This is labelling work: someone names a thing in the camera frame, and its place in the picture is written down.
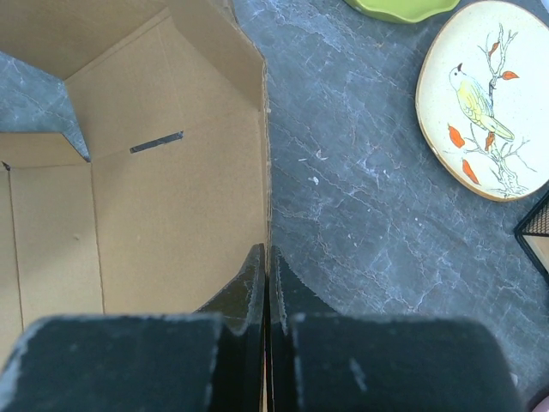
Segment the dark gray tabletop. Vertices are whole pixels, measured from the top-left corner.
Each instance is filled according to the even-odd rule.
[[[268,59],[274,243],[303,282],[342,313],[476,318],[525,397],[549,383],[547,285],[512,235],[544,190],[474,195],[417,123],[419,69],[450,14],[402,26],[342,0],[236,3]],[[549,23],[540,0],[516,3]],[[0,130],[62,130],[85,153],[59,80],[0,55],[0,96]]]

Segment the bird wing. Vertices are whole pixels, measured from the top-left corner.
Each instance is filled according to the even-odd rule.
[[[474,79],[463,80],[457,96],[463,113],[474,123],[478,124],[483,115],[493,116],[490,96]]]

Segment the bird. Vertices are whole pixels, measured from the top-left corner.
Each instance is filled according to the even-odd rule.
[[[471,122],[487,130],[489,136],[496,134],[508,142],[515,139],[515,135],[494,118],[492,99],[474,77],[462,71],[461,63],[449,73],[449,82],[456,91],[463,114]]]

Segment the plate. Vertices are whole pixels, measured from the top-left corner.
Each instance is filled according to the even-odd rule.
[[[419,74],[416,111],[426,141],[467,188],[496,201],[549,180],[549,29],[511,3],[455,14]]]
[[[452,10],[459,0],[345,0],[351,7],[378,20],[417,23]]]

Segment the green bowl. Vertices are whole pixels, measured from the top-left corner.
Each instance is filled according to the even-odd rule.
[[[417,23],[452,10],[460,0],[345,0],[351,7],[391,23]]]

